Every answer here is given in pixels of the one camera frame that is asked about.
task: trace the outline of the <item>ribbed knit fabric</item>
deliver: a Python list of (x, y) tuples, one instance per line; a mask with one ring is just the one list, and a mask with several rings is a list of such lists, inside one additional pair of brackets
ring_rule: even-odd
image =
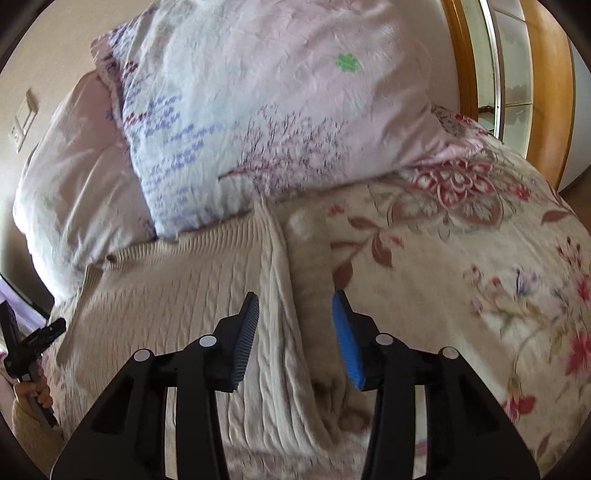
[[(249, 474), (256, 478), (268, 468), (253, 462), (253, 455), (268, 461), (293, 458), (290, 469), (295, 470), (309, 466), (310, 458), (326, 456), (340, 438), (343, 412), (351, 413), (349, 390), (330, 317), (330, 270), (317, 253), (318, 239), (298, 228), (286, 245), (279, 221), (262, 200), (252, 215), (174, 242), (123, 249), (108, 256), (102, 268), (89, 267), (79, 295), (53, 313), (66, 317), (68, 329), (46, 362), (66, 439), (137, 349), (157, 355), (180, 350), (211, 333), (217, 320), (237, 313), (245, 294), (254, 291), (260, 318), (244, 382), (234, 394), (217, 397), (230, 469), (241, 468), (248, 458), (254, 469)], [(309, 299), (297, 295), (305, 353), (288, 247), (290, 257), (299, 259), (291, 269), (294, 284), (321, 287)], [(315, 335), (328, 343), (314, 343)], [(319, 354), (326, 345), (330, 348)], [(169, 394), (169, 439), (175, 397)], [(167, 449), (174, 453), (174, 442), (167, 442)], [(174, 461), (167, 466), (174, 469)]]

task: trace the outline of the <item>hand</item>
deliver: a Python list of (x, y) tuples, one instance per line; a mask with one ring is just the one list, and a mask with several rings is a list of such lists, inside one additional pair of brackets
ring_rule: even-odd
[(37, 401), (43, 408), (50, 408), (53, 405), (51, 391), (47, 385), (47, 378), (43, 374), (43, 369), (39, 367), (39, 380), (36, 383), (20, 382), (14, 385), (14, 394), (17, 397), (18, 404), (29, 415), (35, 416), (29, 402), (27, 395), (37, 397)]

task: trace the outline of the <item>sweater sleeve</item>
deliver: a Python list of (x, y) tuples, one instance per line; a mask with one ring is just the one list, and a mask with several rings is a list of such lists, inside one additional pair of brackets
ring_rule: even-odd
[(17, 400), (12, 404), (12, 430), (22, 449), (49, 478), (51, 468), (63, 447), (61, 432), (46, 431), (36, 418), (21, 408)]

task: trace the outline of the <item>pillowcase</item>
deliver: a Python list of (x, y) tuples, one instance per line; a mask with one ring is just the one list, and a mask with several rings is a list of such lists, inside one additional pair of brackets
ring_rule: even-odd
[(95, 40), (159, 236), (480, 145), (431, 113), (391, 0), (163, 0)]
[(96, 72), (84, 75), (53, 115), (22, 173), (12, 213), (56, 302), (76, 293), (90, 263), (155, 238)]

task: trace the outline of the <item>person's arm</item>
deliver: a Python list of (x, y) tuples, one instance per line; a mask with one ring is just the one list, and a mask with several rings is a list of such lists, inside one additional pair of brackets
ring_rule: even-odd
[(12, 431), (23, 450), (39, 470), (49, 478), (51, 467), (63, 448), (63, 440), (59, 430), (50, 433), (41, 426), (27, 401), (27, 395), (33, 394), (37, 396), (37, 401), (42, 407), (49, 408), (53, 405), (51, 392), (42, 369), (39, 374), (41, 378), (35, 384), (21, 382), (14, 385), (17, 399), (12, 405)]

